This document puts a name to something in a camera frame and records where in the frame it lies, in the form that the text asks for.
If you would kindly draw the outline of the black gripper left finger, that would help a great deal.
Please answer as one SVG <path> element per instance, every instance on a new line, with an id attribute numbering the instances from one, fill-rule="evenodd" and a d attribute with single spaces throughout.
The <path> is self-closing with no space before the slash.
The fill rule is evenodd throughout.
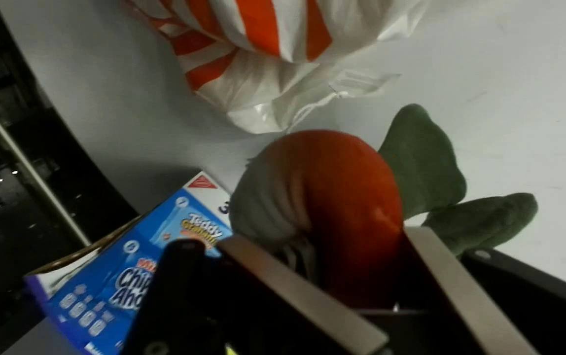
<path id="1" fill-rule="evenodd" d="M 295 313 L 297 325 L 289 331 L 299 349 L 317 355 L 378 355 L 388 335 L 350 307 L 325 293 L 309 280 L 283 266 L 267 250 L 236 234 L 218 242 L 248 278 Z"/>

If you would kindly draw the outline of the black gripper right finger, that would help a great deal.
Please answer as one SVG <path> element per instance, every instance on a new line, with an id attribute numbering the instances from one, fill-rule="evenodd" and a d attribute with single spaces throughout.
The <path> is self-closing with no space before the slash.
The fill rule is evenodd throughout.
<path id="1" fill-rule="evenodd" d="M 405 226 L 404 232 L 415 256 L 484 355 L 538 355 L 536 347 L 429 226 Z"/>

